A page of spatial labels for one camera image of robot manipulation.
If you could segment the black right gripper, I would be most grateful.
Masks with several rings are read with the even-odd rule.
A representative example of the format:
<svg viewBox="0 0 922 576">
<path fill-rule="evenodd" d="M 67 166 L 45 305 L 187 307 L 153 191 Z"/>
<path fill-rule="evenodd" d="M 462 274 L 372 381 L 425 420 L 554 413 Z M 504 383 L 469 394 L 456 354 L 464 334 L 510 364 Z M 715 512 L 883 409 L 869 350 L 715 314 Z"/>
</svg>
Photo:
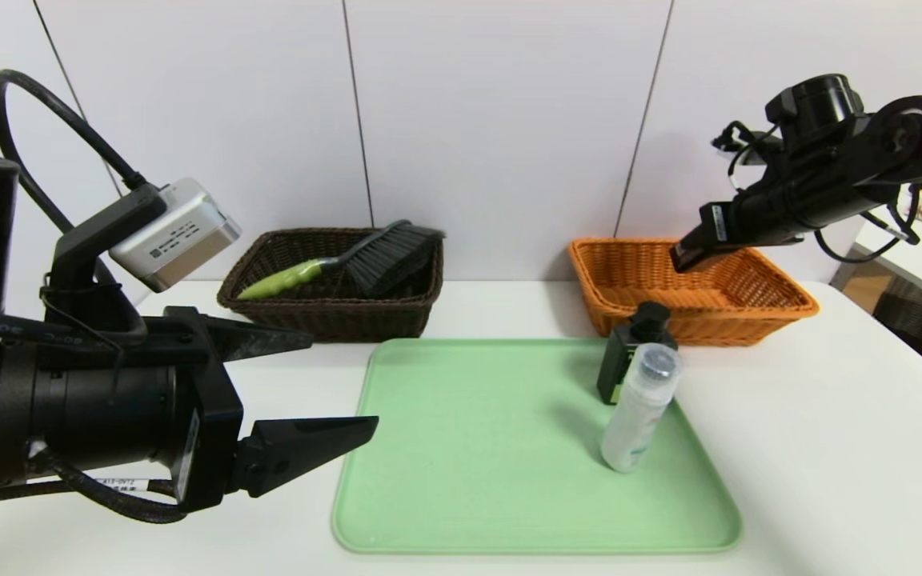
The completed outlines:
<svg viewBox="0 0 922 576">
<path fill-rule="evenodd" d="M 702 223 L 669 248 L 678 274 L 712 266 L 729 250 L 783 246 L 806 233 L 804 197 L 798 182 L 757 182 L 731 201 L 710 202 L 701 209 Z"/>
</svg>

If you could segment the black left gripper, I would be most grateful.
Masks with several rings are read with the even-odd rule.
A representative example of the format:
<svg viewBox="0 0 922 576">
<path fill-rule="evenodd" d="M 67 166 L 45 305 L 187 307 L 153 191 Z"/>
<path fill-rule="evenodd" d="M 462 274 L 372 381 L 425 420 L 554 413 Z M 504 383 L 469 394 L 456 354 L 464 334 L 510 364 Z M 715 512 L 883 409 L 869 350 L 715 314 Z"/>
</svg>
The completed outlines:
<svg viewBox="0 0 922 576">
<path fill-rule="evenodd" d="M 254 422 L 238 442 L 244 407 L 226 363 L 312 347 L 296 329 L 206 316 L 168 306 L 146 320 L 143 343 L 99 368 L 59 351 L 58 375 L 32 405 L 32 467 L 117 514 L 189 514 L 245 491 L 259 498 L 372 440 L 379 417 Z M 133 462 L 165 466 L 150 482 L 173 498 L 151 501 L 95 480 L 92 470 Z"/>
</svg>

